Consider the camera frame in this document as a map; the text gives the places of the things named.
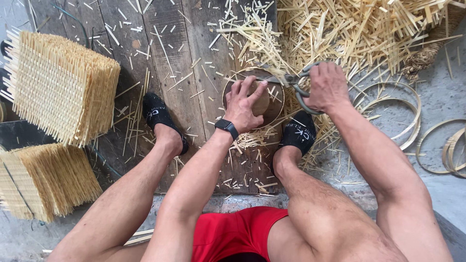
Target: man's right arm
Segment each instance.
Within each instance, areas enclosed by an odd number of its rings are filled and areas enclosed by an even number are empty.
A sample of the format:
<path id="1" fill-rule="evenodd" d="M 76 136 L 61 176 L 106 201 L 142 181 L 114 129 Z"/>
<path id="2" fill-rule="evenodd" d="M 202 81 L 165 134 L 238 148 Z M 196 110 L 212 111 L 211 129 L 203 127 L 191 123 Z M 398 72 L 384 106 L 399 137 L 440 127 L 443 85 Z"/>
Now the man's right arm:
<path id="1" fill-rule="evenodd" d="M 395 198 L 406 185 L 424 187 L 400 148 L 354 109 L 340 66 L 323 62 L 311 68 L 310 77 L 311 97 L 305 103 L 330 116 L 351 160 L 378 198 Z"/>
<path id="2" fill-rule="evenodd" d="M 377 198 L 377 225 L 409 261 L 452 261 L 429 192 L 403 151 L 353 107 L 334 63 L 312 67 L 307 106 L 327 113 Z"/>

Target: straw rope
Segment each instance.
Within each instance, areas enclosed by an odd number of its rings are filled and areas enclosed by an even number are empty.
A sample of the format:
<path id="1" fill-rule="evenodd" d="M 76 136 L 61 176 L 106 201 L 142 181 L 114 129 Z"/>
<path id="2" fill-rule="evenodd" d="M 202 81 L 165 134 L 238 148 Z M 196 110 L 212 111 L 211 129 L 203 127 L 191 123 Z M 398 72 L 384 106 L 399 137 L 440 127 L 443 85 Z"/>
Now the straw rope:
<path id="1" fill-rule="evenodd" d="M 465 14 L 466 8 L 448 5 L 448 35 L 453 34 L 461 20 L 463 20 Z M 425 39 L 425 42 L 446 38 L 448 35 L 444 17 L 439 26 L 430 30 L 429 36 Z M 442 40 L 425 44 L 419 52 L 409 55 L 404 61 L 405 66 L 402 70 L 406 78 L 415 80 L 418 78 L 418 72 L 420 70 L 429 68 L 434 63 L 440 48 L 442 48 L 445 42 L 446 40 Z"/>

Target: black watch strap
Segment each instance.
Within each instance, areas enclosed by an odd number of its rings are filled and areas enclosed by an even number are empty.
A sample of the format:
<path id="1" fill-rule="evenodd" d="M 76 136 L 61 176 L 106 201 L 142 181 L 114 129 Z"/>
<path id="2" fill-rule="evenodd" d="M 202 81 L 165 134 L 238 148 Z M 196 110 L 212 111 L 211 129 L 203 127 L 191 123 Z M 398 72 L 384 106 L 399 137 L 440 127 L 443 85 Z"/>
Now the black watch strap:
<path id="1" fill-rule="evenodd" d="M 230 132 L 230 134 L 233 137 L 233 140 L 235 140 L 239 136 L 238 131 L 236 131 L 236 128 L 234 127 L 233 123 L 228 120 L 220 119 L 215 123 L 215 127 Z"/>

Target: concrete floor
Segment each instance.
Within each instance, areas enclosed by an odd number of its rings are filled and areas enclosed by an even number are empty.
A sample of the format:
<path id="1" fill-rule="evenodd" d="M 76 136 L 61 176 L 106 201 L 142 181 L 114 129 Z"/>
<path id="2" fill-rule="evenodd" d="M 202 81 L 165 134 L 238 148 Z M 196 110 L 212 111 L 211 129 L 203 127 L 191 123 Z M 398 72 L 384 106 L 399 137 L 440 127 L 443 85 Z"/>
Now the concrete floor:
<path id="1" fill-rule="evenodd" d="M 30 30 L 30 23 L 24 24 L 27 19 L 26 11 L 21 0 L 5 0 L 0 1 L 0 19 L 5 21 L 5 29 L 10 29 L 11 26 L 23 30 Z M 455 34 L 466 34 L 466 20 L 464 20 Z M 0 30 L 0 39 L 6 37 L 5 30 Z M 458 65 L 457 47 L 459 47 L 461 56 L 461 65 Z M 466 100 L 464 99 L 466 91 L 466 42 L 465 38 L 461 37 L 447 45 L 448 54 L 452 66 L 453 79 L 450 78 L 445 50 L 442 49 L 435 61 L 435 64 L 427 70 L 420 73 L 421 80 L 426 82 L 417 85 L 417 92 L 422 101 L 421 114 L 421 131 L 423 134 L 433 125 L 451 118 L 466 118 Z M 368 77 L 361 84 L 368 86 L 376 81 Z M 411 97 L 409 94 L 394 90 L 392 97 Z M 376 107 L 372 115 L 380 114 L 381 117 L 372 120 L 372 123 L 380 130 L 389 136 L 393 136 L 402 131 L 407 124 L 413 119 L 413 113 L 409 108 L 399 103 L 381 103 Z M 444 128 L 435 131 L 423 144 L 422 152 L 427 153 L 425 157 L 421 157 L 421 161 L 434 169 L 442 169 L 441 151 L 446 140 L 457 130 L 464 127 L 462 124 L 451 124 Z M 401 137 L 396 141 L 401 142 L 406 139 Z M 464 139 L 458 143 L 457 148 L 461 149 L 464 145 Z M 374 195 L 367 183 L 361 177 L 353 164 L 350 165 L 349 174 L 347 174 L 348 154 L 344 143 L 339 146 L 339 149 L 344 150 L 342 153 L 342 166 L 340 175 L 332 178 L 330 173 L 326 172 L 310 172 L 316 178 L 331 184 L 335 188 L 341 190 L 348 195 L 354 202 L 361 206 L 369 215 L 374 217 L 377 209 L 377 203 Z M 415 152 L 415 145 L 412 145 L 405 152 Z M 453 175 L 435 175 L 422 169 L 416 162 L 414 156 L 408 156 L 409 160 L 417 170 L 429 192 L 431 193 L 434 210 L 445 220 L 450 223 L 451 227 L 459 229 L 460 237 L 464 238 L 466 232 L 466 209 L 463 208 L 466 200 L 466 179 L 458 178 Z M 460 162 L 466 161 L 466 156 L 460 156 Z M 338 159 L 327 152 L 318 159 L 320 167 L 326 171 L 336 174 L 338 168 Z M 339 181 L 361 181 L 359 185 L 342 185 Z M 285 193 L 281 193 L 276 197 L 256 197 L 251 195 L 235 195 L 225 200 L 225 195 L 214 195 L 205 207 L 205 212 L 234 212 L 247 207 L 254 206 L 273 206 L 286 208 L 288 206 L 288 197 Z M 156 213 L 163 196 L 154 196 L 153 206 L 148 218 L 140 227 L 140 230 L 152 229 L 155 224 Z M 10 215 L 9 212 L 2 211 L 0 215 L 0 261 L 43 261 L 47 254 L 43 253 L 43 249 L 53 249 L 67 232 L 79 221 L 88 205 L 77 207 L 72 215 L 65 218 L 57 218 L 51 224 L 41 226 L 38 221 L 22 221 Z M 464 261 L 466 255 L 458 253 L 451 248 L 455 261 Z"/>

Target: scissors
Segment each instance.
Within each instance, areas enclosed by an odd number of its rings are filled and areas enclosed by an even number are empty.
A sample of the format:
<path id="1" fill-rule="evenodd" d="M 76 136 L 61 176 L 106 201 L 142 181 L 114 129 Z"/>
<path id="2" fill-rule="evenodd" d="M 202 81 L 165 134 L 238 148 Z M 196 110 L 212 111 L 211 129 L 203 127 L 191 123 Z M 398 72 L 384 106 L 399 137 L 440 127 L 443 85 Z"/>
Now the scissors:
<path id="1" fill-rule="evenodd" d="M 287 83 L 289 83 L 291 86 L 294 87 L 295 91 L 296 91 L 296 98 L 298 99 L 298 102 L 299 104 L 301 105 L 301 107 L 307 112 L 307 113 L 310 113 L 310 114 L 313 114 L 313 115 L 321 115 L 323 114 L 323 112 L 321 111 L 317 111 L 317 110 L 313 110 L 313 109 L 310 109 L 309 107 L 307 107 L 302 99 L 302 97 L 309 97 L 310 94 L 304 90 L 302 90 L 301 88 L 299 88 L 299 81 L 301 80 L 301 78 L 303 77 L 308 77 L 309 76 L 309 70 L 311 69 L 311 67 L 313 66 L 316 66 L 316 65 L 319 65 L 320 62 L 315 62 L 313 64 L 310 64 L 308 66 L 306 66 L 303 70 L 302 70 L 302 73 L 299 73 L 297 75 L 290 75 L 290 74 L 285 74 L 285 80 L 287 81 Z M 263 68 L 268 68 L 269 65 L 262 65 Z M 281 84 L 282 82 L 277 79 L 277 77 L 275 76 L 267 76 L 267 77 L 257 77 L 256 80 L 258 81 L 262 81 L 262 80 L 266 80 L 267 82 L 272 82 L 272 83 L 279 83 Z"/>

